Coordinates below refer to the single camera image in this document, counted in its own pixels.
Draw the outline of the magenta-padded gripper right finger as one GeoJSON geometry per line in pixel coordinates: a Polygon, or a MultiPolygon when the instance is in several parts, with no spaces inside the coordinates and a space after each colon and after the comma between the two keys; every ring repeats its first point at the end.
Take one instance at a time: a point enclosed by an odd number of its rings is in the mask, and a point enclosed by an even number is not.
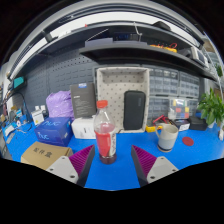
{"type": "Polygon", "coordinates": [[[135,145],[131,147],[131,156],[141,187],[178,171],[166,157],[156,157],[135,145]]]}

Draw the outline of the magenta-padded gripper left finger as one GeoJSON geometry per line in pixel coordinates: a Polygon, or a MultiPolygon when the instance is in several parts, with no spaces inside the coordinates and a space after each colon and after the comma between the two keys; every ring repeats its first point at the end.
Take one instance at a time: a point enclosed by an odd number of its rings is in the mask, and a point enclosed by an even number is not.
{"type": "Polygon", "coordinates": [[[90,145],[70,157],[61,156],[47,171],[78,186],[84,187],[94,156],[95,146],[90,145]]]}

